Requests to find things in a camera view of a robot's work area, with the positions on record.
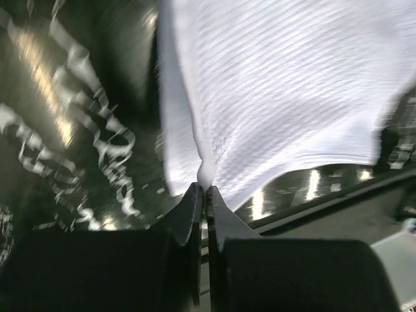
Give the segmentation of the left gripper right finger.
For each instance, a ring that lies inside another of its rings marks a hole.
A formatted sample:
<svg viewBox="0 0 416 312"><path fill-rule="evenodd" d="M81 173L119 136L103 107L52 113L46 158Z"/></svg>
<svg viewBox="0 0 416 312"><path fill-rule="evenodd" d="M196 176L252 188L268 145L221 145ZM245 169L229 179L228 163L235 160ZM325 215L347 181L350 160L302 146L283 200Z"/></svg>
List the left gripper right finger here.
<svg viewBox="0 0 416 312"><path fill-rule="evenodd" d="M206 200L211 308L225 309L229 307L225 243L236 239L258 239L260 235L227 207L217 187L209 188Z"/></svg>

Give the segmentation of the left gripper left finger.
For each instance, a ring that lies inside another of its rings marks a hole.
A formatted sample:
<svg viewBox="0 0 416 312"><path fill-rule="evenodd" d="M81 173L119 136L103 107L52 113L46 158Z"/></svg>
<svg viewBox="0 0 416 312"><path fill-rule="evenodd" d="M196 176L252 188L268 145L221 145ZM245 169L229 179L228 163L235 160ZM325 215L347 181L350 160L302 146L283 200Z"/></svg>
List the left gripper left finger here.
<svg viewBox="0 0 416 312"><path fill-rule="evenodd" d="M175 263L184 307L200 305L203 190L197 183L189 186L173 209L175 241L179 245Z"/></svg>

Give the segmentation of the light blue towel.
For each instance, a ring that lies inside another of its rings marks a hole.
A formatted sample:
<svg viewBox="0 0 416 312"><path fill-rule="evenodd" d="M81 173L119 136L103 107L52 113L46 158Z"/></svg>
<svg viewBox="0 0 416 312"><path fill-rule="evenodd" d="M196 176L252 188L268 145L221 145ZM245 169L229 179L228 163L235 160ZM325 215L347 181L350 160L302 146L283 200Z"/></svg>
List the light blue towel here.
<svg viewBox="0 0 416 312"><path fill-rule="evenodd" d="M414 1L161 1L170 194L216 186L238 209L283 174L374 164L415 82Z"/></svg>

